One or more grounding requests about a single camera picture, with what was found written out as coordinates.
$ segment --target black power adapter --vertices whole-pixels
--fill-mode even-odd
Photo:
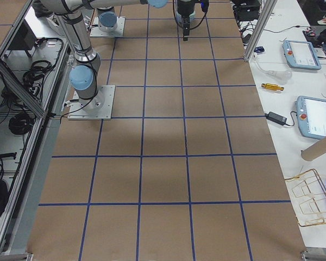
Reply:
[[[267,120],[273,121],[282,126],[286,125],[287,118],[285,118],[279,114],[276,114],[276,113],[273,113],[270,111],[269,113],[265,113],[265,116],[266,116]]]

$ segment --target tablet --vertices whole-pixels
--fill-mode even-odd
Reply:
[[[326,100],[299,96],[296,102],[298,128],[304,137],[326,136]]]
[[[311,42],[285,40],[284,55],[292,68],[320,70],[321,64]]]

